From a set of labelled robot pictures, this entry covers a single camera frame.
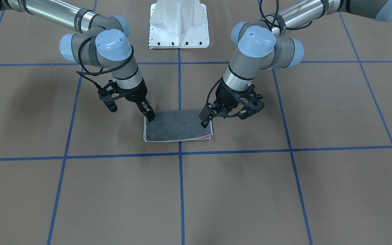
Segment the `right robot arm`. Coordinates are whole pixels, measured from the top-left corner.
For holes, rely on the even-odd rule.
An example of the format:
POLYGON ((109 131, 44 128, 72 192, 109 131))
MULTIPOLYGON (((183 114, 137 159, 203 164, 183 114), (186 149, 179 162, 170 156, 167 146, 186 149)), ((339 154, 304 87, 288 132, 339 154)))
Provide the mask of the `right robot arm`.
POLYGON ((128 41, 128 22, 121 16, 106 17, 91 9, 82 8, 63 0, 0 0, 0 11, 14 10, 36 15, 74 30, 60 40, 60 53, 69 62, 83 68, 79 76, 110 73, 112 79, 97 88, 99 99, 111 112, 116 112, 117 99, 125 98, 137 105, 147 121, 154 120, 154 111, 146 95, 147 86, 128 41))

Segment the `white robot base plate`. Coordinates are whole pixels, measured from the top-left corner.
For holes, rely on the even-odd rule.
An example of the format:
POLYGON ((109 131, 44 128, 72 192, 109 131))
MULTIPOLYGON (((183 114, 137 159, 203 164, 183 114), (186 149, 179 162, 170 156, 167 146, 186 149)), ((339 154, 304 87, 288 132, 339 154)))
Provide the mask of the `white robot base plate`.
POLYGON ((207 7, 199 0, 158 0, 150 6, 151 49, 210 46, 207 7))

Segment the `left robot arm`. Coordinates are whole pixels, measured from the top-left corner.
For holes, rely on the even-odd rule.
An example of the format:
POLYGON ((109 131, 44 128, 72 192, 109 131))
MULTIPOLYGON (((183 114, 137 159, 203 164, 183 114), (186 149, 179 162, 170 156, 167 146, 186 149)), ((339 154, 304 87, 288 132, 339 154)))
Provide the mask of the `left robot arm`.
POLYGON ((300 0, 254 23, 238 23, 231 32, 231 40, 238 48, 212 88, 215 101, 206 101, 199 115, 201 126, 207 127, 215 117, 246 119, 260 112, 263 96, 255 92, 252 84, 258 72, 294 67, 304 56, 302 42, 286 38, 285 33, 304 29, 312 21, 336 12, 390 23, 392 0, 300 0))

